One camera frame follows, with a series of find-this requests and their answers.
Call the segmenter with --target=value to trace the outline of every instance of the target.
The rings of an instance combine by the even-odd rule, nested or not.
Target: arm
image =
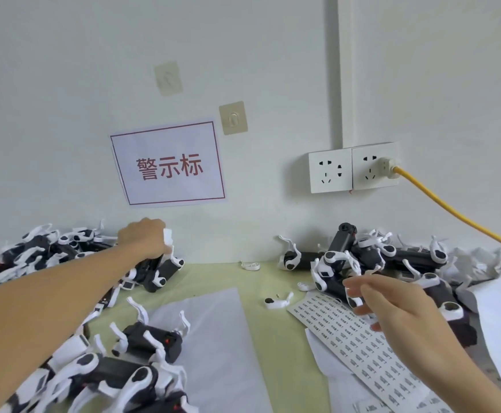
[[[474,364],[433,300],[414,284],[383,275],[347,278],[358,315],[375,313],[394,352],[455,413],[501,411],[501,390]]]
[[[0,285],[0,406],[126,272],[168,253],[163,229],[161,220],[131,223],[109,250]]]

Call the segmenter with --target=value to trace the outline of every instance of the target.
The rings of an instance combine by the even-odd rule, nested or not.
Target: forearm
[[[451,377],[431,388],[455,413],[501,412],[501,390],[472,361],[456,365]]]
[[[0,285],[0,405],[142,259],[118,245]]]

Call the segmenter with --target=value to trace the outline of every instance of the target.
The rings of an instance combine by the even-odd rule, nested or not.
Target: table
[[[303,324],[285,309],[268,310],[263,305],[264,298],[275,294],[287,298],[290,291],[295,294],[293,303],[304,298],[299,281],[310,282],[309,271],[281,271],[275,263],[261,263],[259,271],[246,271],[239,264],[188,264],[156,293],[141,286],[131,292],[121,290],[116,305],[90,322],[90,332],[99,333],[109,351],[116,341],[109,323],[122,330],[136,321],[136,310],[126,302],[129,295],[151,313],[173,301],[237,287],[274,412],[330,412],[327,378],[316,365]],[[85,411],[94,411],[91,407]],[[50,410],[61,412],[66,407]]]

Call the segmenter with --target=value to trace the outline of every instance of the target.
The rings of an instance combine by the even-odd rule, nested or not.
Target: pile of devices
[[[52,229],[50,223],[37,226],[23,235],[20,242],[0,250],[0,284],[114,246],[116,237],[102,233],[103,221],[97,229],[79,227],[66,233]],[[184,260],[173,254],[170,229],[164,229],[164,241],[171,246],[172,252],[138,263],[96,303],[84,323],[99,316],[103,309],[114,306],[121,289],[132,290],[142,285],[145,290],[156,292],[183,267]]]
[[[329,294],[350,307],[363,305],[362,298],[346,295],[343,280],[354,275],[382,274],[421,286],[434,300],[463,347],[476,345],[476,329],[469,314],[459,304],[452,287],[437,272],[448,263],[448,255],[435,236],[428,247],[411,247],[400,241],[396,247],[392,233],[377,230],[358,236],[356,226],[342,223],[327,250],[301,252],[294,242],[282,236],[289,249],[279,259],[283,270],[310,270],[313,284],[299,283],[302,291],[313,288]]]
[[[106,413],[198,413],[185,394],[185,369],[172,365],[191,327],[184,312],[180,327],[162,330],[148,325],[144,307],[127,300],[137,309],[137,322],[123,331],[110,325],[119,338],[111,351],[114,357],[106,355],[99,335],[90,344],[88,331],[80,327],[21,384],[0,413],[44,413],[50,404],[65,399],[71,401],[68,412],[76,413],[97,397],[106,402]],[[125,353],[142,362],[119,358]]]

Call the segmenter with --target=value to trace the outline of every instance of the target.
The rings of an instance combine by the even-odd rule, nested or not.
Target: chinese character
[[[171,159],[176,159],[176,157],[175,156],[168,156],[166,158],[159,158],[159,161],[169,161]],[[166,162],[166,163],[159,164],[160,167],[167,167],[168,168],[168,175],[166,176],[166,178],[172,178],[172,167],[174,167],[174,171],[176,171],[176,173],[178,175],[180,175],[180,172],[178,171],[178,168],[176,168],[176,165],[178,165],[178,162],[175,160],[174,160],[174,162]],[[166,173],[166,168],[163,168],[162,173],[161,173],[161,177],[164,177],[165,173]]]
[[[197,175],[199,171],[201,173],[203,172],[203,169],[199,165],[199,162],[201,162],[200,159],[189,159],[189,158],[195,158],[199,156],[198,153],[191,153],[188,158],[185,157],[185,153],[182,154],[182,159],[180,159],[180,162],[182,163],[182,171],[185,171],[185,176],[189,177],[189,174]]]
[[[144,181],[157,179],[157,166],[155,165],[155,161],[156,159],[151,158],[137,159],[137,167],[144,177]]]

